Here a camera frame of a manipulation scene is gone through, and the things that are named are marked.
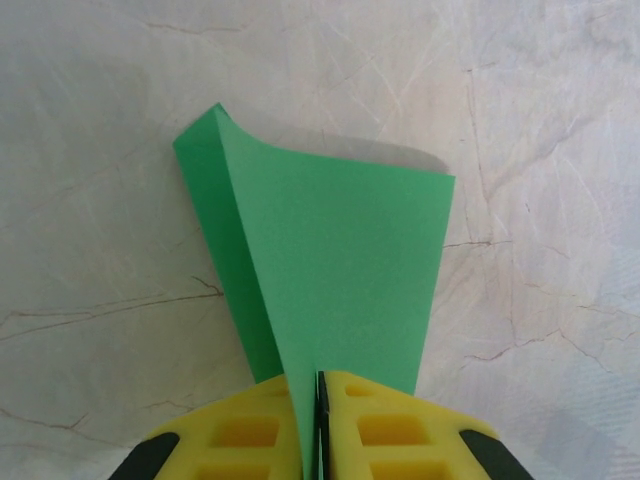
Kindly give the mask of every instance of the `green origami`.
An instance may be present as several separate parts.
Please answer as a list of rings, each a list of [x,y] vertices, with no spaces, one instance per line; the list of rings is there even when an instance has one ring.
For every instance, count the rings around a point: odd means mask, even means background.
[[[276,148],[220,105],[174,148],[254,377],[287,375],[309,479],[317,371],[415,389],[454,178]]]

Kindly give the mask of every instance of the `white background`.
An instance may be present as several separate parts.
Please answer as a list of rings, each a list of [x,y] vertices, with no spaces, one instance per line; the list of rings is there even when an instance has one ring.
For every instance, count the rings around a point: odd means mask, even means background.
[[[221,101],[276,145],[439,158],[418,394],[537,479],[640,478],[639,36],[635,0],[1,2],[0,477],[105,479],[251,384],[171,150]]]

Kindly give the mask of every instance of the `square hole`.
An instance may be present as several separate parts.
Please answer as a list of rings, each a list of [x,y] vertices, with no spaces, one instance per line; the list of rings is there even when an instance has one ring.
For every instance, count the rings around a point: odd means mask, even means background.
[[[362,445],[426,445],[422,423],[413,415],[366,415],[358,420]]]
[[[372,463],[373,480],[452,480],[444,463],[379,462]]]
[[[276,417],[235,417],[221,422],[214,447],[274,447],[280,423]]]
[[[203,468],[198,480],[269,480],[266,465],[214,465]]]

